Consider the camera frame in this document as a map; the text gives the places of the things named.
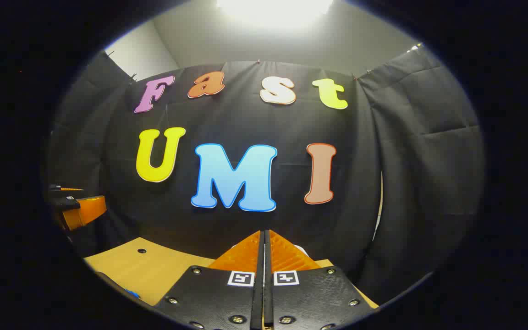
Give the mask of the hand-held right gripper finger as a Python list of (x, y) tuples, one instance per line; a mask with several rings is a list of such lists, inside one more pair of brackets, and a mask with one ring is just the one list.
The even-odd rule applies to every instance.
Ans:
[(188, 267), (154, 307), (192, 330), (261, 330), (264, 274), (265, 233), (258, 231), (214, 266)]
[(377, 304), (329, 261), (313, 261), (274, 231), (264, 232), (264, 325), (273, 330), (337, 330)]

